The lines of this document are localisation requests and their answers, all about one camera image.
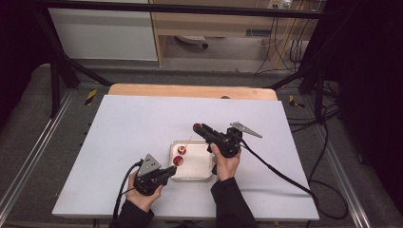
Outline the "person's left hand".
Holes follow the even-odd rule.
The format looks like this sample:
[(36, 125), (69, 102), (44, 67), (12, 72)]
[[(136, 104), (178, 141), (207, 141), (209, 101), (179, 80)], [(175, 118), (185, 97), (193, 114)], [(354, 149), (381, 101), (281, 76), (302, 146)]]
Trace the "person's left hand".
[(144, 196), (140, 194), (135, 188), (135, 178), (137, 172), (133, 172), (128, 179), (128, 186), (125, 192), (125, 198), (129, 200), (131, 203), (136, 205), (139, 209), (148, 213), (152, 203), (157, 200), (162, 195), (163, 186), (160, 185), (151, 196)]

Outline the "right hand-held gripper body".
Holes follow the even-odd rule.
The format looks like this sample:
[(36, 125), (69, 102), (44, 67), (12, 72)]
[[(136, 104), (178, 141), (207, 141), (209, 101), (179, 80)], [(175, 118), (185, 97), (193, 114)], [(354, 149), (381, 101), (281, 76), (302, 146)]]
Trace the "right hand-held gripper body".
[(219, 148), (225, 158), (232, 158), (239, 152), (243, 133), (262, 138), (260, 133), (257, 133), (240, 122), (230, 123), (230, 127), (227, 129), (226, 133), (220, 133), (219, 136), (214, 136), (212, 143)]

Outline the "person's right hand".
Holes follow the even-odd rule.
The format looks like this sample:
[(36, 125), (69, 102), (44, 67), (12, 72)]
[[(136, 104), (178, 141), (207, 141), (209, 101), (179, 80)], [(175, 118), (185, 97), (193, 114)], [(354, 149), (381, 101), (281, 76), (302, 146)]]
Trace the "person's right hand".
[(226, 181), (234, 178), (240, 164), (240, 151), (232, 158), (225, 158), (214, 143), (210, 144), (210, 148), (215, 159), (217, 180)]

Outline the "light wooden desk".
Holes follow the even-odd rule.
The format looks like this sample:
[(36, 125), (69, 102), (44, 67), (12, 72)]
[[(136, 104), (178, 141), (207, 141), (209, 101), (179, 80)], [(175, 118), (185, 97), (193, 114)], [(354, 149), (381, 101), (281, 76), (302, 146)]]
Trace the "light wooden desk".
[[(148, 0), (151, 4), (268, 9), (269, 0)], [(326, 0), (293, 0), (288, 10), (323, 11)], [(238, 37), (248, 29), (270, 29), (269, 37), (250, 37), (266, 48), (275, 69), (285, 66), (286, 47), (293, 42), (308, 41), (317, 25), (316, 19), (264, 18), (254, 16), (211, 15), (187, 13), (151, 14), (158, 61), (163, 62), (169, 36)]]

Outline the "black curtain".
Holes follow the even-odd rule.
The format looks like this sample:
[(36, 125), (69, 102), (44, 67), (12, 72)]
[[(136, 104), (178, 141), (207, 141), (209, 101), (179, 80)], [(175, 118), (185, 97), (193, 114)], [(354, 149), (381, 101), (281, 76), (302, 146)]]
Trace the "black curtain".
[(328, 67), (357, 149), (403, 214), (403, 0), (360, 0)]
[(30, 1), (0, 0), (0, 128), (21, 100), (31, 72), (48, 62)]

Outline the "white cabinet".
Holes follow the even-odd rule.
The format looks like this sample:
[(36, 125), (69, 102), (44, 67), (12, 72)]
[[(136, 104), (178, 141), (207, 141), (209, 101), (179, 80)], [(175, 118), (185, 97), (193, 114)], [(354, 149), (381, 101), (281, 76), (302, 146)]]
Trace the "white cabinet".
[(149, 12), (48, 10), (62, 47), (70, 58), (158, 60)]

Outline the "blue grey device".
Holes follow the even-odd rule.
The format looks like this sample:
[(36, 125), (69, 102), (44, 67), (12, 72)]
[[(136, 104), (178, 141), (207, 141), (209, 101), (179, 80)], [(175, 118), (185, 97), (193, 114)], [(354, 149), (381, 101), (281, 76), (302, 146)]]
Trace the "blue grey device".
[(245, 31), (246, 37), (269, 37), (272, 33), (270, 29), (252, 29)]

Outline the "white chair base with caster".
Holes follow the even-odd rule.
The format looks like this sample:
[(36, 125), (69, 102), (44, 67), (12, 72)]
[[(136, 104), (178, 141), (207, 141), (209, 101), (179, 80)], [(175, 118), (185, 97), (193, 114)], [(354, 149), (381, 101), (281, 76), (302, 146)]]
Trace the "white chair base with caster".
[(208, 48), (208, 44), (203, 36), (177, 36), (177, 39), (190, 45)]

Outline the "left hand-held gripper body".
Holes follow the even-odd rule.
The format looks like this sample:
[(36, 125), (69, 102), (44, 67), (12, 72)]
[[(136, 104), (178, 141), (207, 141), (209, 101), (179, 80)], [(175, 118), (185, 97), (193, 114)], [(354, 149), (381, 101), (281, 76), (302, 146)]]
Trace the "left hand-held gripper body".
[(168, 173), (160, 163), (147, 154), (135, 176), (134, 188), (144, 196), (151, 196), (160, 185), (166, 185)]

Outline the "white square tray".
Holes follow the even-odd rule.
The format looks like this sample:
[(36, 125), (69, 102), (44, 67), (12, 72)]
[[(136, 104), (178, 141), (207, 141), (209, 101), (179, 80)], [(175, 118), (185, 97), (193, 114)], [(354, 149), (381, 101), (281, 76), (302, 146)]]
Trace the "white square tray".
[(170, 145), (169, 165), (175, 165), (173, 159), (176, 156), (183, 157), (183, 164), (177, 167), (175, 181), (208, 181), (212, 177), (213, 155), (207, 151), (208, 144), (205, 141), (191, 141), (186, 153), (180, 155), (178, 147), (187, 141), (174, 141)]

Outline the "white power strip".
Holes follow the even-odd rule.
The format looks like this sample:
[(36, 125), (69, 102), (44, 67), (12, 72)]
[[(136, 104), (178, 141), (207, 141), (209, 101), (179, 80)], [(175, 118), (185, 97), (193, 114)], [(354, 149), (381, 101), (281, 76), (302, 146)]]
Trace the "white power strip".
[(293, 0), (269, 0), (268, 9), (272, 10), (288, 10), (291, 8)]

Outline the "black horizontal frame bar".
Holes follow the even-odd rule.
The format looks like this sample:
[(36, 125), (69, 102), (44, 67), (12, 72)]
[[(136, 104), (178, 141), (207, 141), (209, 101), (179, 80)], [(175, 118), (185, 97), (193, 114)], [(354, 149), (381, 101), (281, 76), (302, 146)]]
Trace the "black horizontal frame bar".
[(36, 3), (45, 8), (70, 9), (70, 10), (116, 10), (116, 11), (137, 11), (137, 12), (301, 18), (301, 19), (325, 19), (333, 17), (332, 13), (328, 12), (279, 10), (279, 9), (243, 9), (232, 7), (116, 3), (116, 2), (93, 2), (93, 1), (64, 1), (64, 0), (37, 0)]

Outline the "aluminium floor rail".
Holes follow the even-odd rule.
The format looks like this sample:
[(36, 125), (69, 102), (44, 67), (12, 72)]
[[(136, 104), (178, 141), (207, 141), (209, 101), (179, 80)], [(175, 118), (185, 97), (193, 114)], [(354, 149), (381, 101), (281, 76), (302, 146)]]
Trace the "aluminium floor rail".
[(371, 228), (371, 223), (360, 203), (360, 200), (353, 188), (353, 185), (345, 172), (341, 161), (336, 155), (336, 151), (330, 141), (324, 125), (317, 125), (316, 131), (321, 141), (324, 143), (324, 155), (335, 176), (338, 188), (343, 198), (346, 200), (350, 215), (356, 228)]
[(18, 196), (24, 188), (24, 185), (29, 179), (30, 173), (34, 169), (36, 163), (39, 161), (43, 151), (46, 149), (49, 140), (59, 125), (59, 122), (64, 117), (74, 93), (75, 89), (69, 89), (64, 95), (60, 109), (56, 112), (55, 116), (50, 118), (47, 122), (45, 129), (42, 131), (39, 139), (30, 150), (29, 155), (23, 163), (22, 168), (19, 170), (16, 178), (13, 180), (5, 196), (0, 200), (0, 210), (3, 214), (9, 211), (18, 199)]

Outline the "black metal stand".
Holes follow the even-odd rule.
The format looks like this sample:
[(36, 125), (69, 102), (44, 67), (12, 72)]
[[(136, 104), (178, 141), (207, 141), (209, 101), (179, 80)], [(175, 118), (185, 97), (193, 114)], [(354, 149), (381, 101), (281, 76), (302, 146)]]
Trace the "black metal stand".
[(54, 26), (50, 24), (49, 19), (46, 17), (46, 13), (46, 9), (32, 9), (32, 14), (35, 18), (37, 27), (44, 33), (49, 46), (52, 92), (52, 109), (50, 117), (53, 118), (61, 109), (60, 80), (63, 80), (68, 88), (78, 88), (80, 81), (76, 75), (76, 70), (103, 86), (112, 86), (113, 83), (67, 56), (59, 38), (57, 37), (57, 32)]
[(277, 90), (285, 86), (297, 78), (303, 78), (302, 83), (299, 85), (298, 91), (301, 95), (310, 93), (313, 89), (316, 91), (315, 95), (315, 109), (314, 115), (320, 124), (324, 124), (324, 117), (322, 113), (323, 101), (323, 88), (324, 88), (324, 74), (326, 65), (318, 59), (312, 59), (304, 66), (301, 66), (297, 72), (282, 79), (272, 85), (269, 89)]

